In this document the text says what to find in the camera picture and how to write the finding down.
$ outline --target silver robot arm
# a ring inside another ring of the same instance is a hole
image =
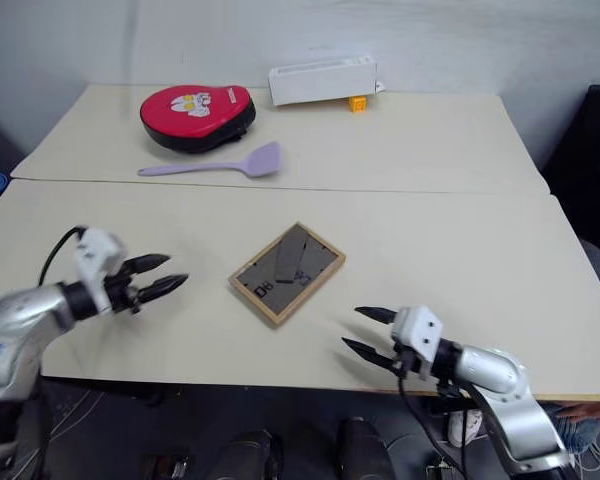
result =
[[[359,307],[358,312],[393,324],[396,356],[343,339],[358,355],[399,378],[409,371],[434,376],[440,386],[464,389],[483,412],[487,432],[505,471],[518,480],[576,479],[569,455],[551,420],[531,393],[525,368],[499,350],[461,346],[442,338],[442,322],[426,306],[398,312]]]
[[[170,275],[137,289],[132,276],[169,259],[150,254],[124,261],[111,234],[85,229],[78,244],[80,281],[40,286],[0,298],[0,472],[11,468],[22,406],[35,389],[42,354],[75,323],[99,314],[131,310],[170,293],[187,275]]]

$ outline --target purple spatula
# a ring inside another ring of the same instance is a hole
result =
[[[138,175],[155,177],[183,172],[199,172],[201,170],[240,170],[248,177],[262,177],[280,170],[282,154],[280,144],[271,142],[251,152],[239,163],[199,163],[194,165],[162,165],[138,170]]]

